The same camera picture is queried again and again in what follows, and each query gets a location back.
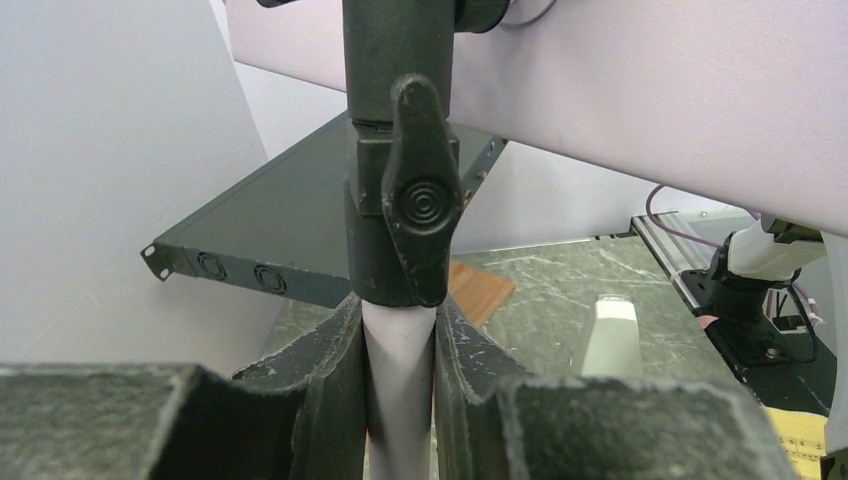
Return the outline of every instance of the gray marble countertop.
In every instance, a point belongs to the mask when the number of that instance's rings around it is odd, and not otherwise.
[[[636,306],[646,376],[735,381],[639,237],[601,237],[454,258],[515,282],[515,291],[482,330],[537,374],[572,374],[580,330],[594,314],[598,295],[611,293],[629,296]],[[265,353],[288,345],[330,311],[286,302]],[[435,479],[435,436],[432,445],[430,472]]]

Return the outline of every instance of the white wall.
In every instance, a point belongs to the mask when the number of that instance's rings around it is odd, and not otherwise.
[[[267,159],[208,1],[5,0],[0,32],[0,361],[255,360],[280,299],[138,254]],[[276,95],[275,148],[326,120]]]
[[[208,1],[231,52],[224,2]],[[234,62],[234,65],[269,158],[276,157],[347,109],[344,93],[242,63]]]
[[[645,213],[656,186],[638,178],[554,155],[525,145],[508,145],[475,195],[454,236],[454,251],[622,233],[630,218]],[[666,189],[654,212],[699,212],[731,208]]]

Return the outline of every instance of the black clamp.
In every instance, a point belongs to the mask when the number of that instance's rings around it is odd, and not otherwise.
[[[392,92],[394,129],[383,173],[386,226],[404,276],[421,305],[448,290],[450,242],[462,214],[462,188],[433,84],[406,75]]]
[[[385,133],[353,131],[360,148],[345,186],[351,286],[378,305],[434,307],[447,296],[450,242],[463,208],[459,144],[427,77],[401,76],[392,109],[387,152],[379,147]],[[376,195],[378,211],[370,200]]]

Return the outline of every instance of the purple cable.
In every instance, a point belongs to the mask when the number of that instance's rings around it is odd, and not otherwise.
[[[678,232],[677,230],[667,227],[663,225],[659,218],[654,215],[654,212],[651,211],[651,204],[654,202],[654,197],[657,196],[657,193],[665,188],[665,185],[657,185],[656,188],[651,190],[651,193],[648,194],[648,199],[645,200],[645,213],[648,216],[648,219],[657,226],[657,228],[663,230],[664,232],[674,235],[676,237],[685,238],[690,242],[700,243],[702,245],[706,245],[708,247],[718,248],[721,245],[715,242],[711,242],[709,240],[704,240],[703,238],[696,237],[694,235],[689,235],[688,233]]]
[[[664,232],[666,232],[670,235],[674,235],[674,236],[680,237],[680,238],[685,238],[686,240],[689,240],[690,242],[700,243],[701,245],[706,245],[708,247],[713,247],[713,248],[721,247],[721,245],[718,244],[718,243],[711,242],[709,240],[706,240],[706,239],[703,239],[703,238],[700,238],[700,237],[696,237],[694,235],[689,235],[688,233],[679,232],[679,231],[677,231],[677,230],[675,230],[671,227],[663,225],[663,223],[660,221],[660,219],[657,218],[657,216],[651,210],[651,204],[654,202],[654,197],[656,197],[657,193],[659,193],[659,191],[662,190],[663,188],[665,188],[665,185],[657,185],[653,190],[651,190],[651,193],[648,194],[648,198],[645,200],[645,213],[646,213],[648,219],[651,221],[651,223],[653,223],[654,225],[657,226],[657,228],[663,230]],[[753,217],[754,220],[760,219],[759,213],[751,211],[751,210],[747,210],[747,209],[745,211],[748,212],[748,214],[751,215],[751,217]],[[818,305],[816,305],[815,300],[813,300],[812,297],[810,297],[810,293],[807,291],[807,289],[802,287],[801,284],[798,283],[798,282],[793,282],[792,286],[795,287],[795,290],[798,291],[798,294],[801,296],[801,298],[803,298],[804,301],[807,302],[807,305],[810,307],[810,311],[813,313],[813,315],[815,315],[816,317],[819,317],[819,307],[818,307]],[[766,302],[766,315],[769,315],[769,316],[771,315],[771,299],[772,299],[772,291],[769,290],[768,301]]]

